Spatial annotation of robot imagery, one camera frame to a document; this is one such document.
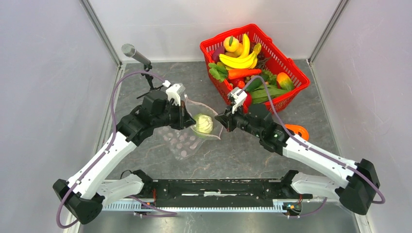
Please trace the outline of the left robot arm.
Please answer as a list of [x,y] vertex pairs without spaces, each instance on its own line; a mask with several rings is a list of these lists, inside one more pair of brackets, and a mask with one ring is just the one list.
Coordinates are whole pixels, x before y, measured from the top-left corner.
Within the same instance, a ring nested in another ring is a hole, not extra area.
[[104,204],[138,194],[151,195],[153,185],[136,174],[116,182],[113,188],[101,189],[101,184],[117,164],[153,135],[154,129],[169,126],[182,130],[195,124],[187,112],[181,94],[172,89],[152,91],[141,105],[123,116],[105,145],[75,175],[58,179],[52,186],[60,199],[60,212],[66,207],[81,224],[88,224],[102,211]]

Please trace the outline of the clear pink zip top bag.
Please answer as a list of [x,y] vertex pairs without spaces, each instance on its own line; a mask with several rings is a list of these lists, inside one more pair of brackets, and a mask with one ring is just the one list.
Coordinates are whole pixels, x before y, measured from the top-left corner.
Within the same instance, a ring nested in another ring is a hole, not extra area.
[[154,131],[157,139],[165,143],[171,154],[177,160],[184,160],[193,156],[206,140],[220,140],[223,126],[214,118],[218,113],[208,105],[190,100],[185,96],[186,109],[194,118],[197,114],[208,115],[213,120],[213,130],[210,134],[198,133],[193,126],[183,130],[171,127],[161,127]]

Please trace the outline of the yellow banana bunch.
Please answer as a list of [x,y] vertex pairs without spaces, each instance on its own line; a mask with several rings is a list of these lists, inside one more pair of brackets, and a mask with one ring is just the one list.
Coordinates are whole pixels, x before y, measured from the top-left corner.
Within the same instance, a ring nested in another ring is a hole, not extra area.
[[244,33],[239,48],[235,52],[225,51],[225,54],[220,54],[220,62],[233,69],[254,69],[261,47],[261,44],[257,43],[251,48],[250,38]]

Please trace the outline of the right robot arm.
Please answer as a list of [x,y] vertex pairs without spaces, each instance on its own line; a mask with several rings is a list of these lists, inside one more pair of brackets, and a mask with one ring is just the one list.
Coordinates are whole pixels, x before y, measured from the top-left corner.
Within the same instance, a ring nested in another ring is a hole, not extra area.
[[252,104],[249,112],[232,111],[232,106],[215,116],[229,132],[240,129],[257,138],[269,152],[297,160],[317,170],[321,176],[297,172],[291,180],[281,184],[281,193],[287,198],[311,194],[338,200],[346,209],[359,215],[368,213],[376,203],[380,182],[372,162],[356,162],[342,158],[314,146],[299,135],[273,121],[263,104]]

